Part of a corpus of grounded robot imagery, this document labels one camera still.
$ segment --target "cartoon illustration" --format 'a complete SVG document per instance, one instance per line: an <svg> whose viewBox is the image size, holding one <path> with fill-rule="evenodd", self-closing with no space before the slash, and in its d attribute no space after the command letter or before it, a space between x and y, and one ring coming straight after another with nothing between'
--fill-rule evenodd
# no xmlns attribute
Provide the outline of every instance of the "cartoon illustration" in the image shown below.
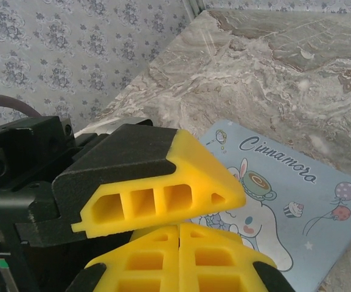
<svg viewBox="0 0 351 292"><path fill-rule="evenodd" d="M271 189L264 177L256 172L247 171L247 167L248 162L244 158L240 169L228 168L243 184L247 193L245 206L194 218L192 221L241 235L244 245L272 258L280 271L288 271L293 267L293 259L279 241L273 210L262 203L265 200L275 199L277 193Z"/></svg>
<svg viewBox="0 0 351 292"><path fill-rule="evenodd" d="M209 145L213 142L217 141L218 143L220 143L221 145L225 144L226 142L226 133L223 130L217 130L216 131L216 138L209 141L208 143L206 143L206 145Z"/></svg>
<svg viewBox="0 0 351 292"><path fill-rule="evenodd" d="M309 234L313 226L321 219L332 219L333 221L346 221L351 216L351 210L346 207L346 202L351 200L351 183L339 182L335 187L335 199L332 205L337 205L332 211L328 211L325 215L314 217L305 224L302 234Z"/></svg>
<svg viewBox="0 0 351 292"><path fill-rule="evenodd" d="M299 218L302 216L302 211L304 210L304 205L298 204L296 202L288 203L283 211L288 218Z"/></svg>
<svg viewBox="0 0 351 292"><path fill-rule="evenodd" d="M312 250L312 248L313 248L313 244L310 242L306 242L306 244L304 244L304 246L306 247L307 250Z"/></svg>

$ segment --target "floral wallpaper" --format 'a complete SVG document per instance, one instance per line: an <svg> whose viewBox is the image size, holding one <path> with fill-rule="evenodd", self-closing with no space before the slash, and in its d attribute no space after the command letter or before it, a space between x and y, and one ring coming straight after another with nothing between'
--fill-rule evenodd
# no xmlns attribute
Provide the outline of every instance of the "floral wallpaper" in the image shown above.
<svg viewBox="0 0 351 292"><path fill-rule="evenodd" d="M0 94L77 131L189 22L183 0L0 0Z"/></svg>
<svg viewBox="0 0 351 292"><path fill-rule="evenodd" d="M280 12L351 13L351 0L203 0L206 9L253 9Z"/></svg>

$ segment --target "triangular hole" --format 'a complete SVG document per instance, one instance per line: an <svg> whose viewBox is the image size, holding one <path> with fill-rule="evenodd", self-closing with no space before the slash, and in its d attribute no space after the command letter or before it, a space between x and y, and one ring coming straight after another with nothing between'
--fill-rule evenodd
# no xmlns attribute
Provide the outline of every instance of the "triangular hole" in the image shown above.
<svg viewBox="0 0 351 292"><path fill-rule="evenodd" d="M201 234L201 233L199 233L199 232L197 232L197 231L195 231L195 230L192 230L191 232L190 232L190 236L191 237L205 237L205 235L203 235L203 234Z"/></svg>
<svg viewBox="0 0 351 292"><path fill-rule="evenodd" d="M169 236L167 234L161 234L158 237L156 237L153 241L154 242L166 242L169 240Z"/></svg>
<svg viewBox="0 0 351 292"><path fill-rule="evenodd" d="M225 203L225 198L220 196L217 193L212 194L212 204L217 205L217 204L222 204Z"/></svg>

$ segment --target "balloon illustration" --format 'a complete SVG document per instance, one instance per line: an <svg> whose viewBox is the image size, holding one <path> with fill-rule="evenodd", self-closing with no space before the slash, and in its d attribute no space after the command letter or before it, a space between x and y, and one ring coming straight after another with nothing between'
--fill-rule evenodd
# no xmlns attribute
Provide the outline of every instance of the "balloon illustration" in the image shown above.
<svg viewBox="0 0 351 292"><path fill-rule="evenodd" d="M337 205L332 211L323 216L314 217L305 224L302 234L308 235L312 227L321 219L333 221L346 221L351 216L351 210L346 207L346 202L351 200L351 183L340 182L335 187L335 199L331 204Z"/></svg>
<svg viewBox="0 0 351 292"><path fill-rule="evenodd" d="M210 143L213 143L215 141L217 141L221 145L225 144L225 142L226 142L226 133L223 130L217 130L216 131L216 138L211 140L211 141L209 141L208 143L206 143L206 145L209 145Z"/></svg>
<svg viewBox="0 0 351 292"><path fill-rule="evenodd" d="M342 182L335 187L335 202L337 204L351 200L351 183Z"/></svg>

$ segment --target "rectangular hole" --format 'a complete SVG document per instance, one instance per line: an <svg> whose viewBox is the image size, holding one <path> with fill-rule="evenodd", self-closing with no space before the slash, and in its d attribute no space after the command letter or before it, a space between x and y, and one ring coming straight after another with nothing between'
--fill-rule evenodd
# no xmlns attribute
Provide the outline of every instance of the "rectangular hole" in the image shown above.
<svg viewBox="0 0 351 292"><path fill-rule="evenodd" d="M160 292L160 279L128 279L121 280L117 292Z"/></svg>
<svg viewBox="0 0 351 292"><path fill-rule="evenodd" d="M201 234L195 230L192 230L191 233L190 233L190 236L193 237L193 238L198 238L198 237L206 237L206 235L204 234Z"/></svg>
<svg viewBox="0 0 351 292"><path fill-rule="evenodd" d="M135 252L127 262L127 270L163 269L163 253L161 252Z"/></svg>
<svg viewBox="0 0 351 292"><path fill-rule="evenodd" d="M136 217L155 215L153 189L131 192L133 214Z"/></svg>
<svg viewBox="0 0 351 292"><path fill-rule="evenodd" d="M169 240L169 236L167 234L161 234L158 237L156 237L153 241L154 242L166 242Z"/></svg>
<svg viewBox="0 0 351 292"><path fill-rule="evenodd" d="M164 198L168 211L187 210L193 203L192 189L187 184L165 187Z"/></svg>
<svg viewBox="0 0 351 292"><path fill-rule="evenodd" d="M93 220L97 224L124 220L124 212L119 193L99 198L92 207Z"/></svg>
<svg viewBox="0 0 351 292"><path fill-rule="evenodd" d="M239 276L232 275L199 275L199 292L245 292Z"/></svg>
<svg viewBox="0 0 351 292"><path fill-rule="evenodd" d="M234 266L232 255L222 248L199 248L195 251L196 266Z"/></svg>

